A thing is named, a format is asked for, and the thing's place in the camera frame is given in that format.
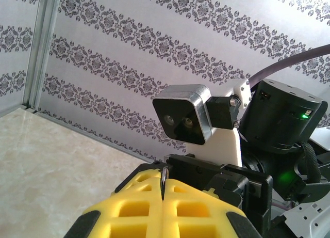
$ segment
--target marble floor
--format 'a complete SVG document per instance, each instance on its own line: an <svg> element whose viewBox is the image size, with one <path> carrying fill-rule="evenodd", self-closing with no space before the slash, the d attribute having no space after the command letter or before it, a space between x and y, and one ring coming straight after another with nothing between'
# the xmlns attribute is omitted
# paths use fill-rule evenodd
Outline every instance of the marble floor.
<svg viewBox="0 0 330 238"><path fill-rule="evenodd" d="M142 160L18 109L0 118L0 237L63 237Z"/></svg>

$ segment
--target green light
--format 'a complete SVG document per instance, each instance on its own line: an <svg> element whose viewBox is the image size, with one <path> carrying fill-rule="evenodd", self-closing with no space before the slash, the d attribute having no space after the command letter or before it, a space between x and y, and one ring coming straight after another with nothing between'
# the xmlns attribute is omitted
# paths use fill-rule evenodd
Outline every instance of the green light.
<svg viewBox="0 0 330 238"><path fill-rule="evenodd" d="M289 184L294 179L294 172L293 171L284 172L279 176L278 179L281 184Z"/></svg>

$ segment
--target black cable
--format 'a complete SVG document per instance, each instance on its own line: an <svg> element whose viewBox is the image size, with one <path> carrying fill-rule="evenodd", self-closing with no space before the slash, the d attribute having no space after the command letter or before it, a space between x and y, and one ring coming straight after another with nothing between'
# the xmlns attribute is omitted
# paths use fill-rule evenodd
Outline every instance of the black cable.
<svg viewBox="0 0 330 238"><path fill-rule="evenodd" d="M264 68L263 70L260 70L258 73L256 73L255 75L252 75L249 78L251 92L256 90L257 84L260 81L262 81L264 78L270 76L271 74L273 74L281 69L284 69L286 67L298 64L303 61L313 59L315 57L324 56L327 54L330 54L330 44L324 45L321 47L317 47L317 48L309 50L309 51L304 51L299 54L285 58L281 61L278 61L278 62Z"/></svg>
<svg viewBox="0 0 330 238"><path fill-rule="evenodd" d="M313 147L302 141L299 143L304 150L307 169L307 183L320 183L321 171Z"/></svg>

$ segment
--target black strap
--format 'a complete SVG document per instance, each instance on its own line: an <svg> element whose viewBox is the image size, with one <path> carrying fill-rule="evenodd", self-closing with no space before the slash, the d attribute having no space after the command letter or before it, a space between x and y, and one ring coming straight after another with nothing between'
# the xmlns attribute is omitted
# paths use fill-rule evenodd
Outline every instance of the black strap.
<svg viewBox="0 0 330 238"><path fill-rule="evenodd" d="M299 144L303 148L305 154L307 183L320 183L321 171L313 147L305 141L302 141Z"/></svg>

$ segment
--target camera housing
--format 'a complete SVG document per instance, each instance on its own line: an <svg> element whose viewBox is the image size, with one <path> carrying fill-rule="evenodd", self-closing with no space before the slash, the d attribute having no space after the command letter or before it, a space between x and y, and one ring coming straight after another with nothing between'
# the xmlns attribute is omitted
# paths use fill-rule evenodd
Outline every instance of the camera housing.
<svg viewBox="0 0 330 238"><path fill-rule="evenodd" d="M171 85L156 95L153 106L165 134L175 140L203 145L212 136L204 85Z"/></svg>

